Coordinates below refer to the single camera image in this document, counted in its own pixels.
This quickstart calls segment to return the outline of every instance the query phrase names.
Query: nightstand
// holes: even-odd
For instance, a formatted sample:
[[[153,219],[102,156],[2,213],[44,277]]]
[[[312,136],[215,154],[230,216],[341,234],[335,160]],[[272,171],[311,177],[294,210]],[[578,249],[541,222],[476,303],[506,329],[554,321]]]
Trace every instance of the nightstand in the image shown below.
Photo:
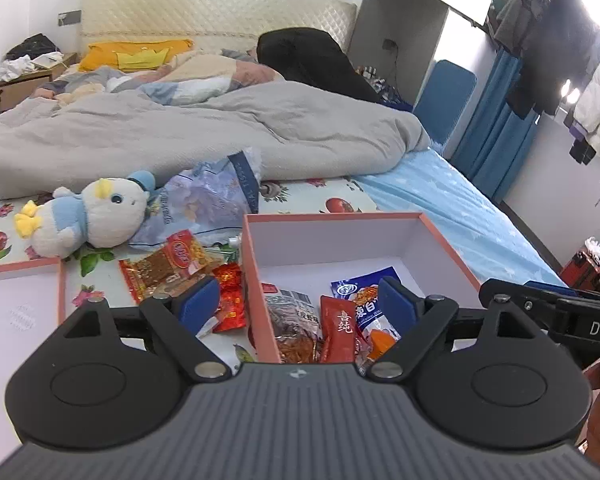
[[[75,52],[65,54],[62,63],[51,67],[49,70],[36,70],[27,72],[19,78],[9,82],[0,81],[0,113],[10,110],[18,103],[29,97],[33,91],[44,83],[53,81],[78,60]]]

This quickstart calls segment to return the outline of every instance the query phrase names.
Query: power outlet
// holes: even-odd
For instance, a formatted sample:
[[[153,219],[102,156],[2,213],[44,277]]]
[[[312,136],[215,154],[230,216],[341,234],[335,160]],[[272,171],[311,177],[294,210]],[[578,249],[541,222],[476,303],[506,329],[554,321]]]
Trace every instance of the power outlet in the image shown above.
[[[397,50],[398,44],[395,43],[394,40],[390,40],[389,38],[384,38],[384,40],[382,40],[382,49],[383,50]]]
[[[58,27],[62,27],[63,25],[74,25],[75,23],[80,23],[81,19],[81,10],[70,10],[69,12],[62,12],[61,14],[58,14]]]

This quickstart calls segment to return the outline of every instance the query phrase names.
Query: gray comforter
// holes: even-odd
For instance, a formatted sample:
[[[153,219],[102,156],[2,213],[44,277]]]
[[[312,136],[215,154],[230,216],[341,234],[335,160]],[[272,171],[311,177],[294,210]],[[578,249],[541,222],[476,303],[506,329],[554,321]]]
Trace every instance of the gray comforter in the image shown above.
[[[411,114],[295,82],[170,107],[136,90],[64,108],[27,99],[0,115],[0,199],[146,169],[158,184],[201,160],[253,146],[264,180],[381,173],[429,137]]]

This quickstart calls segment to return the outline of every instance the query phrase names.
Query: black jacket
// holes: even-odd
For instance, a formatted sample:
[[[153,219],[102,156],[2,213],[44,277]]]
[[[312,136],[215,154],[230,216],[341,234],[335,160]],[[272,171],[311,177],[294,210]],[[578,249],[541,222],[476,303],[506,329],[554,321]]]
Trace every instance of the black jacket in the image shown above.
[[[323,30],[294,27],[266,32],[258,39],[257,53],[259,63],[277,70],[289,81],[372,103],[380,100]]]
[[[555,114],[565,81],[571,80],[571,88],[581,85],[596,30],[582,0],[551,0],[507,95],[518,117],[526,118],[531,108]]]

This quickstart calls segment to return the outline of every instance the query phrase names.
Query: yellow pillow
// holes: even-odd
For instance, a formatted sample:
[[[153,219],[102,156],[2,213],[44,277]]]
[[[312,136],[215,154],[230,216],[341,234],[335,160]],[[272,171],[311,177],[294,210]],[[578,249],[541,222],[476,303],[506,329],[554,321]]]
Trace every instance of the yellow pillow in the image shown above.
[[[132,70],[151,70],[152,68],[158,68],[164,63],[164,59],[167,57],[168,53],[168,48],[164,48],[160,52],[145,49],[137,54],[116,52],[116,57],[118,58],[119,69],[124,72],[131,72]]]
[[[118,54],[138,54],[141,50],[152,50],[154,55],[165,48],[168,50],[163,62],[170,62],[176,54],[181,54],[190,50],[193,46],[191,40],[167,40],[167,41],[111,41],[108,43],[91,43],[89,53],[82,59],[78,70],[88,72],[96,70],[99,66],[110,66],[126,72],[133,70],[147,70],[146,68],[128,68],[122,69],[118,65]]]

